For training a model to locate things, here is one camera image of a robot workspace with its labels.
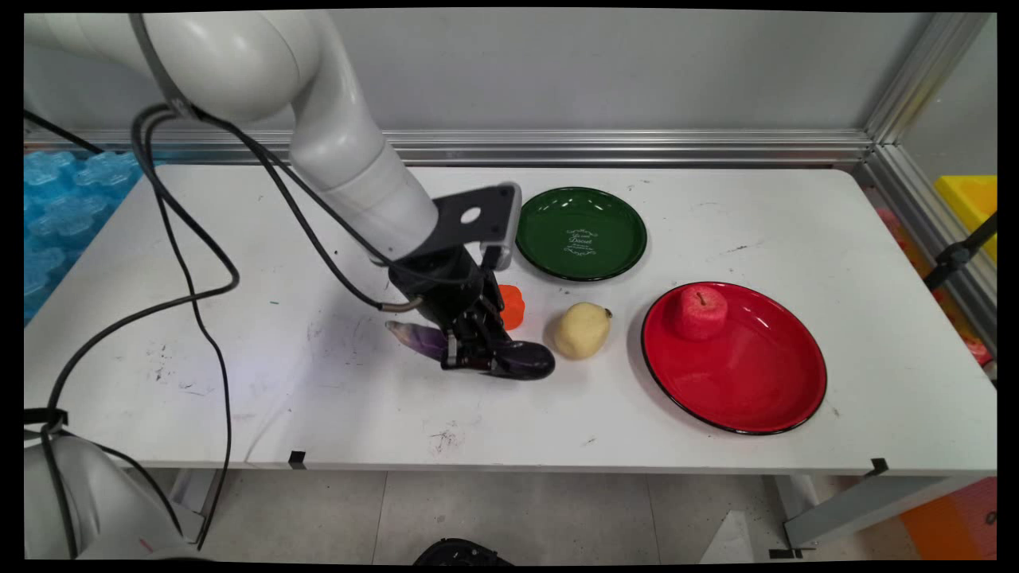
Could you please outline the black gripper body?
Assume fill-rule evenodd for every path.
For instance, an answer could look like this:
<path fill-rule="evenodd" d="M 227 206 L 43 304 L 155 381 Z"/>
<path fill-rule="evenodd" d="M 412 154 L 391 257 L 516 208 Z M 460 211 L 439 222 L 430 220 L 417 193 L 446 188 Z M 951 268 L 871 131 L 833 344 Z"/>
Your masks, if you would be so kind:
<path fill-rule="evenodd" d="M 486 296 L 499 312 L 505 308 L 498 282 L 461 246 L 407 257 L 388 269 L 389 280 L 407 298 L 422 298 L 418 311 L 444 331 L 463 312 L 476 312 L 476 300 Z"/>

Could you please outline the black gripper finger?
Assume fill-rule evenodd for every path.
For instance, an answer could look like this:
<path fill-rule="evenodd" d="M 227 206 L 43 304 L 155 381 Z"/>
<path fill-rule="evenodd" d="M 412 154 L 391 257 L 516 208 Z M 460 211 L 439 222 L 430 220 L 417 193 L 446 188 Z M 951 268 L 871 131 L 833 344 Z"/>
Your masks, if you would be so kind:
<path fill-rule="evenodd" d="M 494 373 L 494 341 L 496 318 L 489 312 L 463 312 L 443 331 L 447 347 L 440 359 L 443 370 L 470 370 Z"/>
<path fill-rule="evenodd" d="M 499 309 L 486 296 L 476 300 L 476 354 L 488 361 L 502 361 L 513 341 L 505 331 Z"/>

